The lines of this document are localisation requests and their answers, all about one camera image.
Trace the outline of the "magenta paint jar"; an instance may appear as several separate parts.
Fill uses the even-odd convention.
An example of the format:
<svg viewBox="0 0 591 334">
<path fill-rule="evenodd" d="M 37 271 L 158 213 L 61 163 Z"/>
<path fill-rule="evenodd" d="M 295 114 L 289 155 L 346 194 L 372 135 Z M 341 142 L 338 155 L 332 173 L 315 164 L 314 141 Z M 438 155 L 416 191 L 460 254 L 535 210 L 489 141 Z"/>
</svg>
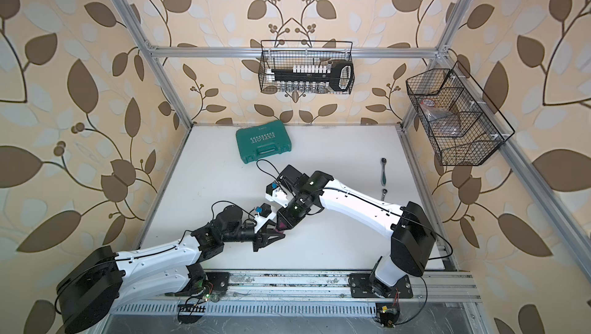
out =
<svg viewBox="0 0 591 334">
<path fill-rule="evenodd" d="M 275 226 L 275 231 L 277 232 L 284 232 L 286 230 L 286 226 L 283 223 L 278 223 Z"/>
</svg>

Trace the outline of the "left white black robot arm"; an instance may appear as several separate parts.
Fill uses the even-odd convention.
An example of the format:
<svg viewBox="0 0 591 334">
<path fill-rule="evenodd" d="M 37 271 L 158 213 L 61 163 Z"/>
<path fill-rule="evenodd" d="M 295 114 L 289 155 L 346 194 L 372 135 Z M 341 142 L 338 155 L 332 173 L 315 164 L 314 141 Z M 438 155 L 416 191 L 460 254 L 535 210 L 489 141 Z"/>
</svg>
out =
<svg viewBox="0 0 591 334">
<path fill-rule="evenodd" d="M 244 219 L 229 205 L 213 220 L 180 239 L 148 249 L 113 252 L 101 247 L 80 263 L 56 288 L 55 310 L 66 333 L 80 333 L 114 309 L 162 294 L 206 301 L 215 289 L 201 264 L 220 254 L 226 243 L 251 242 L 254 251 L 284 238 L 284 223 L 270 205 Z"/>
</svg>

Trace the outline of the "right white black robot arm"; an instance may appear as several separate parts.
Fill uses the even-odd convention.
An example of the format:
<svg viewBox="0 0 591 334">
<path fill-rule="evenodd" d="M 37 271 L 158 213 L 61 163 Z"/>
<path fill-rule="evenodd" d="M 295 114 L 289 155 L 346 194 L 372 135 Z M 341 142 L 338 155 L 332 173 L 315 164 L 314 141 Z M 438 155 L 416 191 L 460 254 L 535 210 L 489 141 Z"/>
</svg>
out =
<svg viewBox="0 0 591 334">
<path fill-rule="evenodd" d="M 266 187 L 266 199 L 280 205 L 279 230 L 294 229 L 316 206 L 347 215 L 387 238 L 389 255 L 379 258 L 369 276 L 372 292 L 383 298 L 390 297 L 405 276 L 423 276 L 436 246 L 437 234 L 420 205 L 385 203 L 321 171 L 308 176 L 286 166 Z"/>
</svg>

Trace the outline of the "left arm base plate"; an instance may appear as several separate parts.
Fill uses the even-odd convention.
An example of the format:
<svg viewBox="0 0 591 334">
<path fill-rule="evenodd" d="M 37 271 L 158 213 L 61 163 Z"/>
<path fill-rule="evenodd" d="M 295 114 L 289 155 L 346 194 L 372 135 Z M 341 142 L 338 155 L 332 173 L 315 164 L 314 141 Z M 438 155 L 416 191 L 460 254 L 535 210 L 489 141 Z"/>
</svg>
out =
<svg viewBox="0 0 591 334">
<path fill-rule="evenodd" d="M 189 283 L 180 292 L 181 296 L 193 296 L 203 291 L 205 295 L 224 296 L 229 288 L 229 272 L 204 272 L 189 279 Z"/>
</svg>

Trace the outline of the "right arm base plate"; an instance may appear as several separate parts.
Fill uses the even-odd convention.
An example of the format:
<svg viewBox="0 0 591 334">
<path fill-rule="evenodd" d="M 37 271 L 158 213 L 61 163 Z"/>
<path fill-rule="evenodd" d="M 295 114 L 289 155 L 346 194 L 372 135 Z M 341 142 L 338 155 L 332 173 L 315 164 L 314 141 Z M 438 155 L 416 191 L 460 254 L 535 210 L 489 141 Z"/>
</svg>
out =
<svg viewBox="0 0 591 334">
<path fill-rule="evenodd" d="M 411 299 L 413 297 L 409 276 L 404 275 L 394 286 L 387 286 L 370 273 L 352 273 L 348 276 L 351 296 L 354 299 Z"/>
</svg>

